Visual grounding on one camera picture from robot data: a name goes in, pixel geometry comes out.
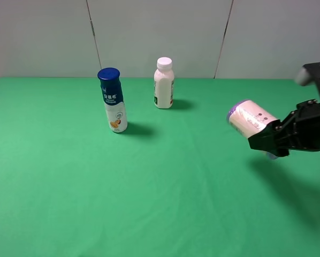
green table surface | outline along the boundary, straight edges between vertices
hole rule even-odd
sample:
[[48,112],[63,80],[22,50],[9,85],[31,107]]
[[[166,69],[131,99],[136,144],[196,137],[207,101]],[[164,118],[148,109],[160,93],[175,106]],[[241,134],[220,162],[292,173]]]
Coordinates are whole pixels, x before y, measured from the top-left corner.
[[320,257],[320,152],[269,161],[226,122],[252,99],[283,119],[318,97],[290,80],[0,79],[0,257]]

bottle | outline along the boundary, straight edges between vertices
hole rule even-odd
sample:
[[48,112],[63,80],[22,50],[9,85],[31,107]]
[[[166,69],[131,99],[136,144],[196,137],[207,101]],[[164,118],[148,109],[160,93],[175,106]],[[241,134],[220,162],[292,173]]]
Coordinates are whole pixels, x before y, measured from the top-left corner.
[[114,132],[122,132],[127,128],[127,116],[124,106],[119,71],[115,68],[105,68],[99,71],[104,106],[109,126]]
[[[252,100],[243,100],[231,108],[228,112],[227,121],[245,138],[262,131],[272,121],[277,120]],[[267,157],[275,160],[278,157],[265,152]]]
[[172,60],[161,57],[154,73],[154,104],[160,109],[168,109],[173,104],[174,73]]

yogurt bottle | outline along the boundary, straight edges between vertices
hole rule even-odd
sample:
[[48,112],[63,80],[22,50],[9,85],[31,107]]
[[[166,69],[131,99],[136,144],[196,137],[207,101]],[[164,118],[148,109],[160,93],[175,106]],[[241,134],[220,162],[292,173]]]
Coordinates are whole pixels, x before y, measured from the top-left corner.
[[173,104],[174,73],[172,60],[161,57],[157,61],[154,73],[154,104],[159,109],[168,109]]
[[[250,138],[277,118],[252,100],[243,100],[231,108],[226,119],[245,138]],[[272,160],[277,158],[271,153],[265,152],[265,154]]]
[[101,81],[109,126],[116,133],[125,131],[128,125],[119,75],[115,68],[104,68],[97,75]]

panel seam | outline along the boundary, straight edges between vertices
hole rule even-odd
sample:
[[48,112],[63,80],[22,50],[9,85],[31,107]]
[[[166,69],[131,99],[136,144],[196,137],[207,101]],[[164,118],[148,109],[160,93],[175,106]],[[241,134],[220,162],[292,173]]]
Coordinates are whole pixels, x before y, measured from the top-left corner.
[[89,3],[88,3],[88,0],[85,0],[85,2],[86,2],[87,11],[88,11],[88,13],[89,13],[91,30],[92,30],[92,35],[93,35],[94,41],[95,41],[95,47],[96,47],[98,62],[100,63],[100,68],[102,69],[101,57],[100,57],[100,52],[98,51],[97,40],[96,40],[96,33],[95,33],[94,24],[93,24],[92,18],[91,18],[91,12],[90,12]]
[[230,5],[229,15],[228,15],[228,19],[226,21],[226,25],[225,25],[225,29],[224,29],[222,45],[220,46],[220,50],[219,50],[219,56],[218,56],[218,61],[217,61],[217,66],[216,66],[216,70],[215,70],[214,79],[216,78],[216,75],[217,75],[218,65],[219,65],[220,57],[222,55],[222,50],[223,50],[224,41],[225,41],[225,37],[226,37],[226,31],[228,29],[229,20],[230,20],[230,16],[231,16],[231,10],[233,9],[233,5],[234,5],[234,0],[232,0],[231,5]]

black robotic arm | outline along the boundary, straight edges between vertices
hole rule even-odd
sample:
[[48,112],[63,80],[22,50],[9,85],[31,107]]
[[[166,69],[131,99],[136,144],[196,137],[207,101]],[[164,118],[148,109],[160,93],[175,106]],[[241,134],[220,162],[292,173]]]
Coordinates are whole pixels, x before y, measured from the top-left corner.
[[[320,95],[320,63],[303,66],[296,82],[306,86],[314,82]],[[278,157],[289,155],[289,150],[320,151],[320,103],[316,99],[296,105],[281,122],[270,122],[261,132],[248,138],[251,149],[263,150]]]

